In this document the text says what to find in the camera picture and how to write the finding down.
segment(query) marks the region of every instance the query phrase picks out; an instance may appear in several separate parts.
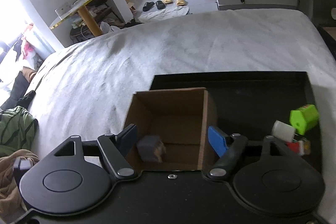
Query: yellow table leg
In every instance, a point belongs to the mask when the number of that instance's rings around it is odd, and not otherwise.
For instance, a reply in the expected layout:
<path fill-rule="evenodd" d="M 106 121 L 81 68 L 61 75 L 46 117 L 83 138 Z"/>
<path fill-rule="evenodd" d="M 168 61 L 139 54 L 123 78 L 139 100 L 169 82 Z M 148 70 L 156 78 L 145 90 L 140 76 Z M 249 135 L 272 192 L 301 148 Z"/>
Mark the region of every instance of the yellow table leg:
<path fill-rule="evenodd" d="M 89 10 L 85 6 L 80 7 L 78 10 L 78 13 L 81 16 L 81 18 L 84 20 L 84 22 L 86 23 L 86 26 L 89 28 L 89 30 L 92 32 L 92 34 L 95 37 L 101 36 L 103 34 L 97 22 L 91 16 Z"/>

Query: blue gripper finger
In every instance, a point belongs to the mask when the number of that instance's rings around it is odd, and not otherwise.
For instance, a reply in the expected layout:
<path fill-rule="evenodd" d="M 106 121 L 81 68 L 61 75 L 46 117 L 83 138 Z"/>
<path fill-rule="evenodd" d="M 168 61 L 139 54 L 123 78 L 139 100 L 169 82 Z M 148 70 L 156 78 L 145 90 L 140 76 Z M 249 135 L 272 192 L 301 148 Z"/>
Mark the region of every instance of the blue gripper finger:
<path fill-rule="evenodd" d="M 228 137 L 228 135 L 226 135 L 218 127 L 210 126 L 208 128 L 209 143 L 219 157 L 223 156 L 226 150 L 228 149 L 225 140 L 226 137 Z"/>

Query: black slipper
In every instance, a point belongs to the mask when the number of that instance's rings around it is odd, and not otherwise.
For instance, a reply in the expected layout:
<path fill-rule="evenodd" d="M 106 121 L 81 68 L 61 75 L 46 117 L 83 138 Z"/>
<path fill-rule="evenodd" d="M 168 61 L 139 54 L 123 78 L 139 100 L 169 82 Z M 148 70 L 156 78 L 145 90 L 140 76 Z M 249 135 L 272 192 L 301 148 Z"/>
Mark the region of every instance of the black slipper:
<path fill-rule="evenodd" d="M 144 7 L 142 8 L 143 12 L 147 12 L 149 11 L 153 6 L 154 6 L 154 2 L 146 2 Z"/>
<path fill-rule="evenodd" d="M 158 10 L 162 10 L 162 9 L 165 9 L 166 5 L 161 0 L 158 0 L 156 2 L 156 7 Z"/>

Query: brown blanket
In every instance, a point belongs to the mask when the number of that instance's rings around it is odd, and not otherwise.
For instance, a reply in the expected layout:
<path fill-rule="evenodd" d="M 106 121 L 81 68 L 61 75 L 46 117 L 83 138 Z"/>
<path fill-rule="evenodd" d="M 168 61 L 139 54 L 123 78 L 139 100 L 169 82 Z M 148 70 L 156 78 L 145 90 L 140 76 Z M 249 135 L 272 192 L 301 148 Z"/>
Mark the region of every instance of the brown blanket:
<path fill-rule="evenodd" d="M 39 161 L 38 157 L 29 150 L 21 149 L 10 156 L 0 158 L 0 216 L 4 217 L 14 213 L 21 205 L 26 209 L 21 200 L 19 190 L 13 176 L 13 164 L 17 157 L 29 160 L 32 165 Z"/>

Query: bed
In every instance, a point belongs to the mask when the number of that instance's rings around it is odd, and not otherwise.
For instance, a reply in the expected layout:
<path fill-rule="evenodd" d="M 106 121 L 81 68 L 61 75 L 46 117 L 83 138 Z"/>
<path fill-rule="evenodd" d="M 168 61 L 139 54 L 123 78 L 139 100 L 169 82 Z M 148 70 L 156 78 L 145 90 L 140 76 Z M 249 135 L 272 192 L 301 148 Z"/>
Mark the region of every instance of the bed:
<path fill-rule="evenodd" d="M 42 158 L 70 135 L 118 133 L 135 91 L 154 75 L 208 71 L 307 71 L 320 111 L 325 196 L 320 214 L 336 222 L 336 63 L 297 10 L 227 10 L 147 23 L 50 55 L 27 92 L 39 121 Z"/>

